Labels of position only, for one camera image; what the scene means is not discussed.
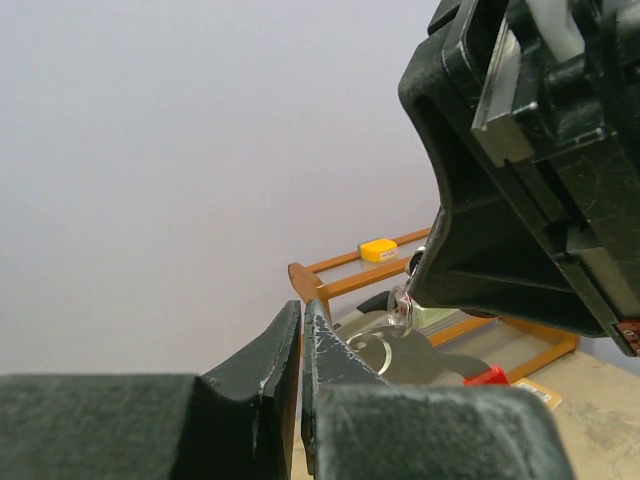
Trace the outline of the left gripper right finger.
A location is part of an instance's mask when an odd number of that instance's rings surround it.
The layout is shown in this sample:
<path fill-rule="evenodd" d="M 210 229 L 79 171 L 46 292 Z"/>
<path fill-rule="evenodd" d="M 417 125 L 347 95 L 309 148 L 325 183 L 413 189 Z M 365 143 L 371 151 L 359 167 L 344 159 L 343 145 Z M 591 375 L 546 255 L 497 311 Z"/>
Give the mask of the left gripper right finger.
<path fill-rule="evenodd" d="M 571 479 L 549 409 L 507 385 L 445 373 L 394 384 L 342 340 L 319 300 L 304 314 L 301 436 L 317 479 Z"/>

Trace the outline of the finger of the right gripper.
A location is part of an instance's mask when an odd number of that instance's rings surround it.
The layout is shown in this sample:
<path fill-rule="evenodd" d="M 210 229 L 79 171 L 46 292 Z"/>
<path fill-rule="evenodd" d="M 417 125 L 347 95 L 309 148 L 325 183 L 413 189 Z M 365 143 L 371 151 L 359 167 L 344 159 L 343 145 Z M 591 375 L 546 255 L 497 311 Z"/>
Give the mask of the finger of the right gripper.
<path fill-rule="evenodd" d="M 399 82 L 401 104 L 433 167 L 441 206 L 413 276 L 422 306 L 511 316 L 601 338 L 613 336 L 615 314 L 569 254 L 584 222 L 549 190 L 539 173 L 497 168 L 471 134 L 480 89 L 460 86 L 479 66 L 451 74 L 443 52 L 449 32 L 432 32 Z"/>

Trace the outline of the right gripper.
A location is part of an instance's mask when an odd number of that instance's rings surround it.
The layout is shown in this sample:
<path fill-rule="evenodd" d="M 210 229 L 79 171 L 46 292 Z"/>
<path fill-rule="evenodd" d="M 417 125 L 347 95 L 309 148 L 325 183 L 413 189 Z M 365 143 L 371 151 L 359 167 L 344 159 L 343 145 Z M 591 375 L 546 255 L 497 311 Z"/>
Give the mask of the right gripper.
<path fill-rule="evenodd" d="M 570 1 L 585 51 L 558 62 L 526 1 L 443 1 L 429 35 L 449 32 L 449 73 L 479 66 L 460 90 L 480 89 L 471 134 L 493 166 L 539 173 L 584 222 L 568 252 L 615 314 L 605 336 L 639 353 L 639 5 Z"/>

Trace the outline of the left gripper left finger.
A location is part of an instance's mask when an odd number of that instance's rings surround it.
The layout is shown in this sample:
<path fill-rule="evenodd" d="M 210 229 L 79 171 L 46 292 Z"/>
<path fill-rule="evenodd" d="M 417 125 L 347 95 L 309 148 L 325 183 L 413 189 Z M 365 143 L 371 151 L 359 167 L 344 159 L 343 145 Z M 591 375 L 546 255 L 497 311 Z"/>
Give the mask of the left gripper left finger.
<path fill-rule="evenodd" d="M 202 375 L 7 375 L 5 479 L 287 479 L 301 306 Z"/>

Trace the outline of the red grey key holder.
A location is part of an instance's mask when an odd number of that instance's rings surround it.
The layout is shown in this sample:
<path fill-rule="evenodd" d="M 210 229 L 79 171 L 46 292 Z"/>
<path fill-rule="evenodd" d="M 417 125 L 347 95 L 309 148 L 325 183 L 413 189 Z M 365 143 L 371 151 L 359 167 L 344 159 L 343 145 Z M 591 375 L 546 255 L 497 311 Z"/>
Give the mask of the red grey key holder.
<path fill-rule="evenodd" d="M 457 375 L 466 386 L 509 383 L 499 366 L 436 348 L 418 329 L 425 308 L 409 332 L 397 325 L 391 305 L 396 288 L 363 302 L 335 324 L 338 336 L 379 376 L 394 384 L 430 384 L 444 373 Z"/>

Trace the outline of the silver key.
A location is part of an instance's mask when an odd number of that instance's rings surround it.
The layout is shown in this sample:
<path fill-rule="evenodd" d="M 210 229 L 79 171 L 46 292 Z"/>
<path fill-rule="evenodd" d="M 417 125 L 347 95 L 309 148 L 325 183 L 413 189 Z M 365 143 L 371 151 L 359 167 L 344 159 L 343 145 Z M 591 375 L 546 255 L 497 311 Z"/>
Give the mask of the silver key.
<path fill-rule="evenodd" d="M 413 328 L 416 315 L 422 309 L 409 294 L 409 287 L 425 251 L 426 247 L 420 246 L 411 255 L 405 267 L 407 280 L 403 286 L 399 286 L 394 290 L 393 301 L 391 302 L 391 305 L 395 306 L 393 309 L 395 323 L 404 327 L 407 332 Z"/>

